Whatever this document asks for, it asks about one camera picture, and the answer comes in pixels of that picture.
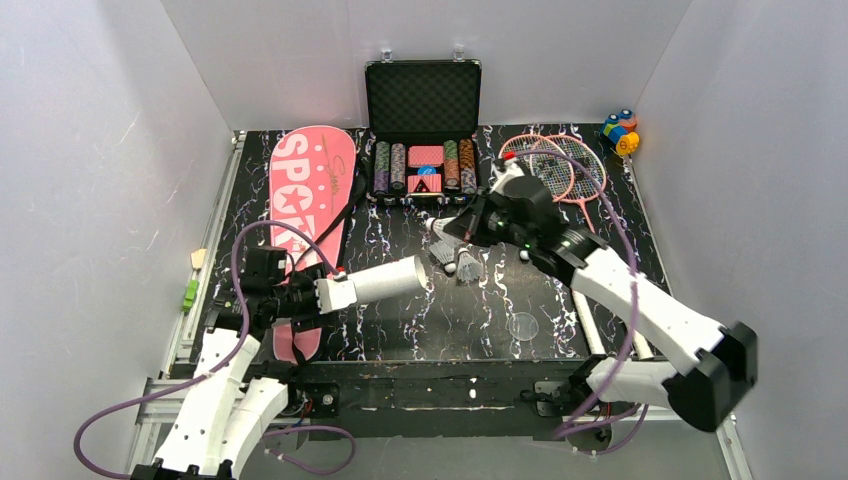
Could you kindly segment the white shuttlecock tube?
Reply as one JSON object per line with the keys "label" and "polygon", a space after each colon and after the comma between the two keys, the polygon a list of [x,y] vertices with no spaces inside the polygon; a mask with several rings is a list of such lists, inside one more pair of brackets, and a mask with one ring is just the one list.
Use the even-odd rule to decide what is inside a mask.
{"label": "white shuttlecock tube", "polygon": [[426,288],[428,278],[418,256],[371,267],[348,275],[357,304],[369,304]]}

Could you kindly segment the clear plastic tube lid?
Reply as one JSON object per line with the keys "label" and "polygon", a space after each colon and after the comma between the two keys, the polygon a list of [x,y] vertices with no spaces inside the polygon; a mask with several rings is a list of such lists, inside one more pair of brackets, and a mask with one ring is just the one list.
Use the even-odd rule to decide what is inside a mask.
{"label": "clear plastic tube lid", "polygon": [[516,312],[507,322],[510,335],[519,342],[533,340],[539,333],[538,320],[528,312]]}

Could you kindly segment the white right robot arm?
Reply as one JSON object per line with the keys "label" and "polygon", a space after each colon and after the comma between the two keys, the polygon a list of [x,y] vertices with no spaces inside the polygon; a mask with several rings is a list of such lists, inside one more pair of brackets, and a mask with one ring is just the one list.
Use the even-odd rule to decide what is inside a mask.
{"label": "white right robot arm", "polygon": [[602,305],[660,350],[661,361],[593,355],[569,378],[576,415],[598,403],[656,405],[713,432],[755,386],[758,337],[687,307],[586,227],[572,226],[542,182],[505,173],[458,215],[428,230],[480,247],[513,245],[542,273]]}

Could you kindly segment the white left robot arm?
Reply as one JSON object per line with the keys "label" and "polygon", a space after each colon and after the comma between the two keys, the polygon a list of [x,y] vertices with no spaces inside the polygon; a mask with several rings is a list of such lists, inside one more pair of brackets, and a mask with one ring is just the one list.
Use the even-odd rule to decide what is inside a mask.
{"label": "white left robot arm", "polygon": [[236,400],[261,341],[249,332],[239,280],[234,287],[241,328],[204,334],[203,357],[176,421],[153,462],[133,469],[133,479],[237,479],[270,421],[287,406],[288,387],[268,378],[250,381],[244,399]]}

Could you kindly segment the pink badminton racket left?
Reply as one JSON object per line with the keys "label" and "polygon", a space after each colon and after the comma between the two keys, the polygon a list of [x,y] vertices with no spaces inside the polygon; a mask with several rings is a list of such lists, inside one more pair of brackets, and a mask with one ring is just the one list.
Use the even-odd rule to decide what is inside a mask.
{"label": "pink badminton racket left", "polygon": [[[551,154],[523,154],[529,150],[560,151],[577,161],[587,172],[575,170],[573,165]],[[607,175],[599,157],[578,138],[557,134],[541,136],[523,134],[508,140],[501,148],[500,157],[513,154],[520,165],[528,168],[549,189],[556,202],[578,205],[588,228],[595,232],[588,214],[587,203],[598,198],[606,187]]]}

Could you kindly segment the beige wooden block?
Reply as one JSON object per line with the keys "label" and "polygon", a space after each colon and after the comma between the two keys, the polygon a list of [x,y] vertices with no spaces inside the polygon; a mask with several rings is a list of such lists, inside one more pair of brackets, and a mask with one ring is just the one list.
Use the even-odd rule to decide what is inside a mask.
{"label": "beige wooden block", "polygon": [[205,260],[206,250],[201,248],[190,254],[190,263],[193,270],[200,270]]}

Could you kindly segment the pink racket bag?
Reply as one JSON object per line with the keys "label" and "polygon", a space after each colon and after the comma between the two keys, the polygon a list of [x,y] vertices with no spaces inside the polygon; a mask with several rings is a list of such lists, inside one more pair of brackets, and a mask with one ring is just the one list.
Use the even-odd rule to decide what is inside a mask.
{"label": "pink racket bag", "polygon": [[[296,227],[316,241],[328,260],[339,261],[343,223],[328,230],[348,204],[354,185],[356,147],[348,132],[332,126],[302,127],[285,134],[269,161],[271,220]],[[327,237],[318,241],[325,232]],[[291,231],[271,227],[271,245],[285,248],[298,261],[297,270],[322,264],[309,244]],[[305,359],[316,354],[321,328],[292,333],[291,325],[273,329],[273,352],[277,360],[294,363],[294,345]]]}

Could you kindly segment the colourful toy blocks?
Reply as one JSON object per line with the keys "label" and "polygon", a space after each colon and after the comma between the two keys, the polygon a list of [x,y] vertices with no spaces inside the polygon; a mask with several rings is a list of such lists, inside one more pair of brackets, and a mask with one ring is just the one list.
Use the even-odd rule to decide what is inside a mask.
{"label": "colourful toy blocks", "polygon": [[617,155],[632,155],[640,146],[641,139],[636,132],[638,119],[633,110],[622,109],[610,114],[604,121],[601,133],[614,146]]}

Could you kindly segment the black poker chip case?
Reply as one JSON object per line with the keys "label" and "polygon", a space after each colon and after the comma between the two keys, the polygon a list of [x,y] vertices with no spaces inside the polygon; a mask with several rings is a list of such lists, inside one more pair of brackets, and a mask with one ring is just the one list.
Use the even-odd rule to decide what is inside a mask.
{"label": "black poker chip case", "polygon": [[462,205],[481,180],[476,131],[482,64],[384,60],[365,64],[370,201]]}

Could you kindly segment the green clip on rail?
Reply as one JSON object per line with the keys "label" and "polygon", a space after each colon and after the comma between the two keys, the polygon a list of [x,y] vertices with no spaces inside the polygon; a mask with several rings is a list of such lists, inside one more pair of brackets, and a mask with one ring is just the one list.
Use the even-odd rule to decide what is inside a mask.
{"label": "green clip on rail", "polygon": [[193,305],[196,301],[198,289],[199,281],[197,279],[191,279],[188,281],[181,304],[181,311],[183,313],[188,313],[193,308]]}

